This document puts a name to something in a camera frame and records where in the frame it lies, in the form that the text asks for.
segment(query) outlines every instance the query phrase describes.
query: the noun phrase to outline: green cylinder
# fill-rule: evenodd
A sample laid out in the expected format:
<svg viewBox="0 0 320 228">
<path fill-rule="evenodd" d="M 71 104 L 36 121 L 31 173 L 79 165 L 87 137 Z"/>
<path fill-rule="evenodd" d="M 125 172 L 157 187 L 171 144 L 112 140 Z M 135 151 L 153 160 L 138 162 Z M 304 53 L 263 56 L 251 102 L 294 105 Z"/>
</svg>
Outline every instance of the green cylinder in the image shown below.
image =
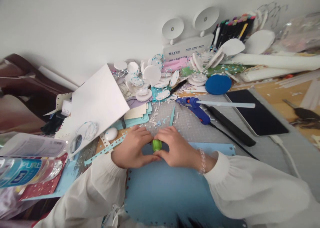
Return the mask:
<svg viewBox="0 0 320 228">
<path fill-rule="evenodd" d="M 152 141 L 152 149 L 153 152 L 159 151 L 162 148 L 162 141 L 160 140 L 153 140 Z"/>
</svg>

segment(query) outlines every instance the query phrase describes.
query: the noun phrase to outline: smartphone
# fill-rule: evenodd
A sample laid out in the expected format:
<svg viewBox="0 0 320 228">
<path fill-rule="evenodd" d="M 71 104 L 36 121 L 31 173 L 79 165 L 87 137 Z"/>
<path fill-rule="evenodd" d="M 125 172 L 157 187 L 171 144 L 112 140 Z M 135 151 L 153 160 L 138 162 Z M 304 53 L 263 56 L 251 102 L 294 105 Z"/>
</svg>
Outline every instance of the smartphone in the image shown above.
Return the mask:
<svg viewBox="0 0 320 228">
<path fill-rule="evenodd" d="M 230 102 L 255 103 L 255 108 L 235 107 L 235 110 L 255 136 L 269 136 L 289 133 L 287 128 L 247 90 L 237 90 L 225 94 Z"/>
</svg>

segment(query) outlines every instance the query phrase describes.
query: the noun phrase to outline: black power cord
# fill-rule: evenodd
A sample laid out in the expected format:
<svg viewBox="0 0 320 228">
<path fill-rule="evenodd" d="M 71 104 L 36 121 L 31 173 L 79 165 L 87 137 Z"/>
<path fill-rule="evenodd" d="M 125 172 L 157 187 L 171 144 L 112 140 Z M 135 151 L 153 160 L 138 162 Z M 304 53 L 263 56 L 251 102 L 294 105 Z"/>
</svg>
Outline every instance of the black power cord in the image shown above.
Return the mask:
<svg viewBox="0 0 320 228">
<path fill-rule="evenodd" d="M 227 133 L 225 133 L 223 130 L 219 129 L 217 126 L 215 126 L 214 124 L 212 124 L 210 122 L 209 124 L 210 126 L 212 126 L 213 128 L 216 128 L 218 131 L 220 131 L 222 134 L 224 134 L 226 137 L 228 137 L 229 139 L 231 139 L 237 146 L 240 147 L 240 149 L 242 149 L 245 153 L 247 153 L 249 156 L 251 156 L 252 158 L 259 160 L 257 157 L 255 157 L 253 154 L 251 154 L 249 151 L 247 151 L 245 148 L 243 148 L 243 146 L 241 144 L 239 144 L 235 139 L 233 139 L 230 135 L 228 135 Z"/>
</svg>

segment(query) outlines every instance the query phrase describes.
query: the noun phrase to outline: blue foam ball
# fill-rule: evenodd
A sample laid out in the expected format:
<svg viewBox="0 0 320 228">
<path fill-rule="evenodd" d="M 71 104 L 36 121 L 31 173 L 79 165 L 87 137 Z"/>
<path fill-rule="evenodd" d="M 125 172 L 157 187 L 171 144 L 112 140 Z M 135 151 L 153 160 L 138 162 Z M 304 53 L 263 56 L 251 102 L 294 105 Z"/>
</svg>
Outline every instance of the blue foam ball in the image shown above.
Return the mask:
<svg viewBox="0 0 320 228">
<path fill-rule="evenodd" d="M 231 79 L 226 75 L 213 75 L 206 82 L 206 90 L 210 94 L 225 94 L 232 86 Z"/>
</svg>

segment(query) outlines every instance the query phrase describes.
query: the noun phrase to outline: person's left hand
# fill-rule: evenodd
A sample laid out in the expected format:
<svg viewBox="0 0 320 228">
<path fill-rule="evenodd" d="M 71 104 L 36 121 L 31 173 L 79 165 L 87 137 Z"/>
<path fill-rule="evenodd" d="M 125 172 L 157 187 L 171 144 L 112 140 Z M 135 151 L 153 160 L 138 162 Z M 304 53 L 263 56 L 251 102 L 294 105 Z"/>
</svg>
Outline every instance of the person's left hand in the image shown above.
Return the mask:
<svg viewBox="0 0 320 228">
<path fill-rule="evenodd" d="M 124 141 L 111 154 L 116 166 L 127 168 L 140 168 L 161 158 L 155 155 L 142 154 L 142 147 L 153 140 L 150 131 L 145 127 L 134 126 L 124 138 Z"/>
</svg>

